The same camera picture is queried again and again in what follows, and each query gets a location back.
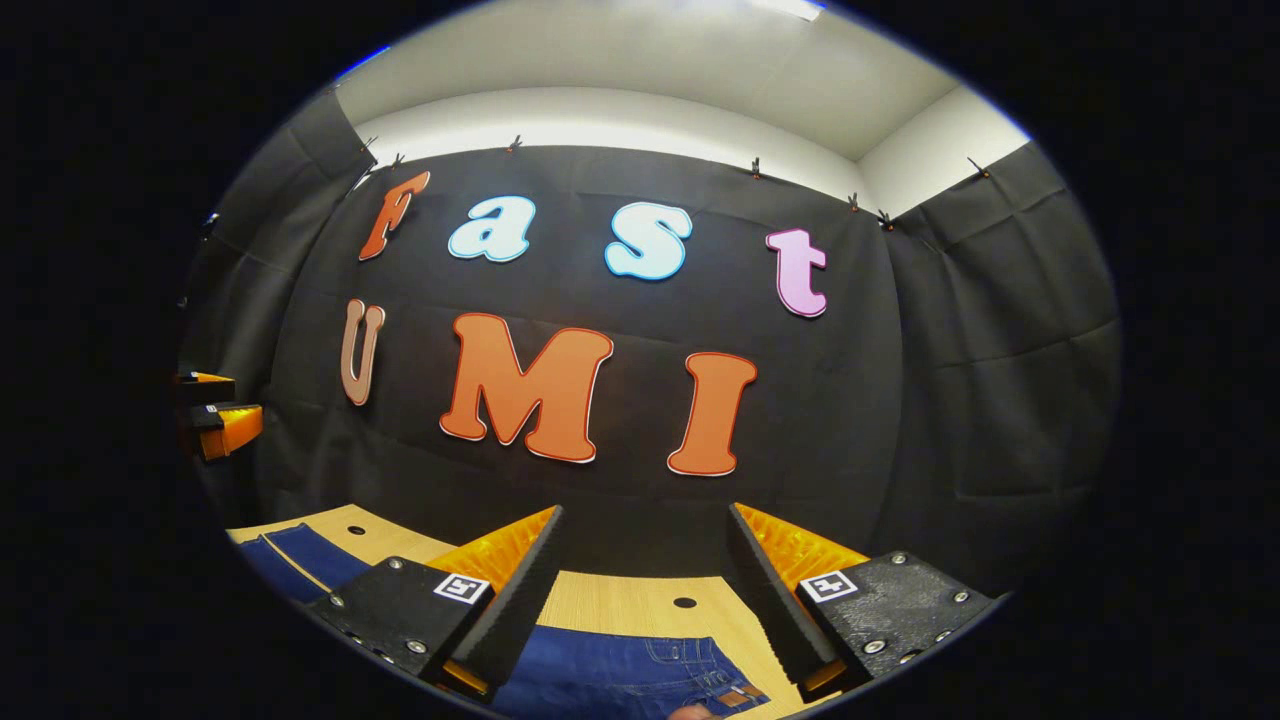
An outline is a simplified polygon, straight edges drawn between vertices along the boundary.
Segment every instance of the blue jeans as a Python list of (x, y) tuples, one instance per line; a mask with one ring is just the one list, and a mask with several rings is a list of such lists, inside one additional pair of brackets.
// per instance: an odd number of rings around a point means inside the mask
[[(369, 565), (306, 524), (268, 533), (300, 568), (337, 588)], [(279, 592), (311, 602), (324, 591), (261, 538), (241, 544)], [(516, 720), (666, 720), (677, 707), (705, 705), (733, 715), (769, 702), (712, 638), (639, 638), (535, 625), (493, 710)]]

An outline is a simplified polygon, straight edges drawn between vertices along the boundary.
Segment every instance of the white ceiling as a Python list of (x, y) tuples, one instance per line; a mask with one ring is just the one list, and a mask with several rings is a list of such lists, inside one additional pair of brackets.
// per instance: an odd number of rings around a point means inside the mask
[(340, 81), (352, 124), (475, 92), (599, 87), (730, 110), (859, 160), (959, 82), (823, 12), (751, 0), (495, 0), (397, 42)]

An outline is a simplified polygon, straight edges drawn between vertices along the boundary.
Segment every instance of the pink letter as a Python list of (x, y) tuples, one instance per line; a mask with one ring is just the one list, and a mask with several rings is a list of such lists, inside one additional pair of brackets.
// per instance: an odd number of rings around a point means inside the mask
[(778, 251), (778, 297), (796, 315), (817, 318), (827, 309), (827, 296), (809, 287), (810, 265), (827, 266), (827, 254), (809, 245), (809, 233), (796, 228), (764, 236)]

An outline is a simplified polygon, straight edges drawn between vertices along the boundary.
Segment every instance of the denim fabric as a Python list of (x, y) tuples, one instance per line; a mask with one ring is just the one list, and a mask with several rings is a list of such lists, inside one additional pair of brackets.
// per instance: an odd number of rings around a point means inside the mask
[[(268, 537), (333, 588), (369, 569), (306, 525)], [(324, 594), (261, 538), (241, 548), (289, 597), (307, 602)], [(728, 716), (769, 701), (741, 693), (748, 701), (728, 707), (717, 700), (748, 684), (712, 638), (641, 638), (535, 625), (493, 710), (516, 720), (666, 720), (678, 707), (705, 705)]]
[(769, 701), (728, 707), (717, 697), (750, 684), (712, 638), (640, 638), (536, 626), (493, 708), (516, 720), (666, 720), (705, 705), (733, 715)]

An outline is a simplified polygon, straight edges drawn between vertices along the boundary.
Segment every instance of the white wall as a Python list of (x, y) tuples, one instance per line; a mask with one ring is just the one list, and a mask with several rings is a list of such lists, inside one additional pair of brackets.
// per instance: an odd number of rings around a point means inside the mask
[(858, 168), (878, 208), (897, 217), (977, 173), (966, 156), (986, 168), (1028, 140), (1000, 110), (960, 86), (882, 140)]
[(361, 123), (361, 138), (378, 136), (374, 155), (389, 164), (466, 150), (589, 145), (671, 152), (760, 172), (840, 200), (876, 200), (852, 161), (773, 126), (687, 100), (586, 87), (531, 87), (462, 95)]

